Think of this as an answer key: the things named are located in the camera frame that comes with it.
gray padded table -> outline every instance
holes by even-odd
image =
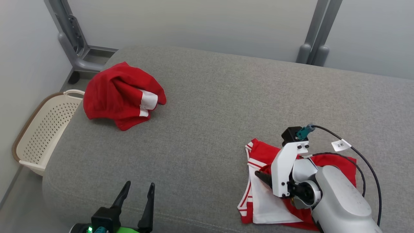
[[[108,119],[89,120],[79,107],[43,178],[47,205],[68,225],[90,222],[131,180],[125,226],[138,223],[154,182],[155,233],[307,232],[243,225],[237,205],[248,180],[245,144],[258,138],[280,146],[287,127],[313,122],[371,162],[382,188],[382,230],[412,232],[414,81],[175,47],[126,47],[105,67],[123,61],[154,76],[167,104],[127,131]],[[333,151],[335,140],[316,130],[310,152]],[[358,164],[376,219],[375,182]]]

gray floor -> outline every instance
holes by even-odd
[[[89,56],[85,60],[105,63],[109,58]],[[61,91],[79,89],[86,85],[96,73],[80,73],[76,84],[64,84]],[[0,209],[1,233],[67,233],[65,226],[47,208],[42,195],[42,177],[27,167],[22,167],[3,207]]]

perforated basket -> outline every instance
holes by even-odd
[[[43,175],[49,158],[84,95],[81,90],[68,90],[47,97],[26,122],[13,144],[14,159],[39,175]]]

caster wheel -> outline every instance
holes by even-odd
[[[80,79],[79,72],[74,71],[67,82],[69,84],[75,84],[75,83],[77,83],[79,81],[79,79]]]

white panel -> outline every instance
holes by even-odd
[[[38,104],[58,92],[72,67],[42,0],[0,3],[0,200],[18,163],[12,144]]]
[[[414,78],[414,1],[343,0],[325,67]]]
[[[181,46],[295,61],[317,0],[69,0],[88,44]]]

